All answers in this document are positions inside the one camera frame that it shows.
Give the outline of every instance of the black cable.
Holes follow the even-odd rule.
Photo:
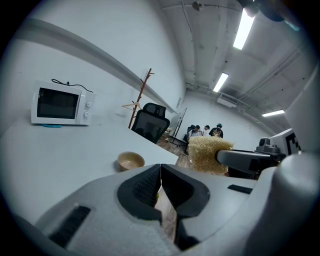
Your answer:
[[[63,83],[60,82],[57,79],[51,79],[52,82],[56,83],[56,84],[60,84],[60,85],[64,85],[64,86],[81,86],[83,87],[86,91],[90,92],[90,93],[94,93],[92,90],[88,90],[86,87],[82,86],[81,84],[69,84],[69,82]]]
[[[192,34],[192,30],[191,30],[191,27],[190,27],[190,24],[189,24],[189,21],[188,21],[187,15],[186,15],[186,13],[185,13],[185,6],[184,6],[184,4],[183,4],[183,3],[181,3],[181,7],[182,7],[182,11],[183,11],[184,17],[185,17],[185,19],[186,19],[186,22],[188,23],[188,26],[189,26],[190,32],[191,32],[191,34]]]
[[[186,158],[187,158],[188,161],[190,162],[190,159],[189,159],[189,157],[187,156],[187,154],[185,154],[185,153],[183,153],[181,150],[179,150],[179,149],[178,149],[178,145],[176,145],[176,144],[173,144],[173,145],[177,146],[176,149],[177,149],[178,151],[180,151],[184,156],[186,156]]]

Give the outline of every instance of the ceiling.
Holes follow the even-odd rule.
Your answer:
[[[290,128],[285,110],[300,93],[316,66],[316,55],[302,29],[274,22],[261,12],[255,16],[242,50],[233,47],[242,7],[236,0],[158,0],[179,48],[187,90],[237,100],[238,111],[269,131]],[[219,94],[213,92],[221,73],[229,74]]]

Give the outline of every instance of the fluorescent light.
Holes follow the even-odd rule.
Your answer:
[[[248,16],[245,9],[242,11],[241,21],[236,33],[236,37],[233,43],[233,47],[242,50],[251,30],[252,24],[254,23],[255,17]]]
[[[271,113],[266,113],[266,114],[262,114],[262,116],[264,117],[270,117],[270,116],[274,116],[274,115],[279,115],[279,114],[284,114],[285,112],[283,110],[279,110],[279,111],[275,111],[275,112],[271,112]]]
[[[216,83],[216,85],[215,85],[215,87],[214,87],[214,89],[213,89],[214,92],[217,93],[217,92],[220,90],[221,86],[225,83],[225,81],[227,80],[228,76],[229,76],[229,75],[226,74],[226,73],[222,73],[222,74],[221,74],[218,82]]]

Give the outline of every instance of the ceiling pipe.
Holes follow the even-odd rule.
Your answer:
[[[239,112],[240,112],[241,114],[243,114],[244,116],[246,116],[247,118],[250,118],[250,119],[253,120],[253,121],[258,120],[259,124],[261,124],[264,128],[266,128],[269,132],[271,132],[271,133],[274,134],[274,135],[277,134],[277,133],[279,133],[279,132],[282,132],[282,131],[284,130],[283,127],[281,127],[280,125],[276,124],[274,121],[269,120],[269,122],[271,122],[272,125],[274,125],[274,127],[276,128],[276,131],[274,131],[272,128],[270,128],[269,126],[267,126],[263,121],[261,121],[261,120],[259,120],[258,118],[256,118],[256,117],[248,114],[248,113],[246,112],[246,110],[252,109],[254,112],[257,112],[257,113],[258,113],[259,111],[261,111],[261,110],[260,110],[259,108],[255,107],[255,106],[249,105],[248,103],[245,103],[245,102],[237,99],[237,98],[234,97],[234,96],[231,96],[231,95],[229,95],[229,94],[227,94],[227,93],[224,93],[224,92],[214,92],[213,90],[209,89],[208,87],[205,87],[205,86],[202,86],[202,85],[192,84],[192,83],[190,83],[190,82],[186,82],[186,84],[192,86],[192,87],[193,87],[194,89],[196,89],[196,90],[200,90],[200,91],[203,91],[203,92],[207,92],[207,93],[213,94],[213,95],[215,95],[215,96],[225,95],[225,96],[230,97],[230,98],[238,101],[239,103],[245,105],[247,109],[245,109],[245,108],[243,108],[242,106],[239,106],[239,105],[238,105],[236,108],[237,108],[238,110],[240,110]]]
[[[214,8],[225,8],[225,9],[229,9],[229,10],[232,10],[232,11],[235,11],[238,13],[242,12],[242,9],[239,10],[239,9],[235,9],[232,7],[222,6],[222,5],[218,5],[218,4],[204,4],[203,6],[204,7],[214,7]],[[161,10],[165,11],[165,10],[180,8],[180,7],[181,7],[181,5],[171,5],[171,6],[167,6],[167,7],[162,7]],[[192,4],[185,4],[184,7],[192,7]]]
[[[187,10],[186,10],[186,5],[185,5],[185,2],[183,0],[180,0],[181,2],[181,8],[182,8],[182,11],[183,11],[183,14],[184,14],[184,17],[186,19],[186,22],[189,26],[189,29],[190,29],[190,35],[191,35],[191,42],[192,42],[192,50],[193,50],[193,78],[196,79],[196,68],[197,68],[197,62],[198,62],[198,56],[197,56],[197,50],[196,50],[196,44],[195,44],[195,34],[194,32],[192,31],[191,29],[191,26],[190,26],[190,22],[189,22],[189,17],[188,17],[188,13],[187,13]]]
[[[249,89],[246,93],[242,94],[239,99],[244,100],[245,98],[251,96],[252,94],[258,92],[263,89],[266,85],[268,85],[271,81],[273,81],[277,76],[281,75],[285,71],[285,69],[290,66],[296,59],[298,59],[306,49],[305,43],[300,44],[300,46],[293,51],[281,64],[277,66],[272,72],[270,72],[267,76],[265,76],[260,82],[254,85],[251,89]]]

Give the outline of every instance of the air vent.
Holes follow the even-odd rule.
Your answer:
[[[217,99],[218,103],[228,107],[228,108],[235,108],[238,105],[238,101],[232,97],[228,97],[226,95],[221,94]]]

